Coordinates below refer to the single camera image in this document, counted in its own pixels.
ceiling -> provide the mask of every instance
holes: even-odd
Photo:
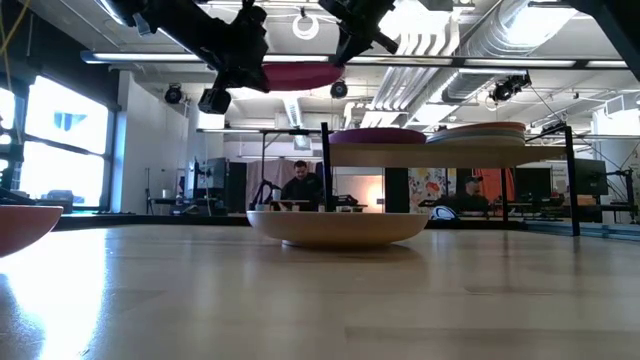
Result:
[[[475,0],[475,9],[463,11],[460,15],[460,33],[464,34],[473,23],[495,3],[495,0]],[[164,34],[140,37],[135,29],[118,25],[93,0],[32,0],[31,8],[45,20],[65,31],[88,48],[95,51],[116,52],[179,52],[182,48]],[[215,17],[229,22],[234,17],[233,8],[204,7]],[[319,21],[319,32],[311,40],[301,40],[293,34],[292,22],[297,10],[267,8],[269,18],[265,27],[270,52],[285,54],[333,53],[338,30],[329,18]],[[308,14],[326,17],[322,9],[308,8]],[[369,53],[383,54],[385,51],[374,47]],[[607,57],[619,58],[602,30],[587,15],[576,15],[560,32],[539,47],[533,56],[541,57]],[[186,64],[144,64],[129,67],[136,80],[158,96],[162,96],[169,83],[182,83],[184,91],[193,99],[198,99],[205,86],[210,86],[215,75],[204,65]],[[303,113],[343,114],[344,107],[354,99],[369,100],[375,96],[382,83],[387,68],[349,66],[345,81],[349,86],[349,96],[343,100],[333,100],[329,87],[299,94],[299,105]],[[480,92],[470,101],[470,106],[462,106],[452,115],[455,123],[484,121],[520,121],[530,123],[550,115],[554,111],[573,109],[568,112],[574,126],[589,129],[590,110],[600,106],[602,101],[588,101],[595,97],[600,100],[613,97],[620,89],[639,89],[638,82],[628,71],[531,71],[534,88],[516,96],[497,111],[491,111],[493,104],[486,105],[487,92]],[[575,92],[580,93],[574,99]],[[274,114],[284,112],[282,94],[260,94],[239,89],[232,91],[234,99],[226,118],[234,125],[250,123],[253,119],[273,119]],[[542,97],[547,104],[540,101]]]

spotlight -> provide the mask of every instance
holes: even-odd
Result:
[[[522,92],[522,89],[531,85],[531,77],[529,72],[525,75],[513,75],[507,77],[507,80],[496,83],[496,87],[491,93],[489,98],[497,102],[508,101],[518,93]]]
[[[347,96],[349,92],[349,88],[347,84],[345,84],[344,80],[336,81],[333,85],[331,85],[331,97],[334,99],[343,99]]]
[[[168,104],[179,104],[182,100],[182,90],[180,84],[169,84],[169,90],[164,94],[164,100]]]

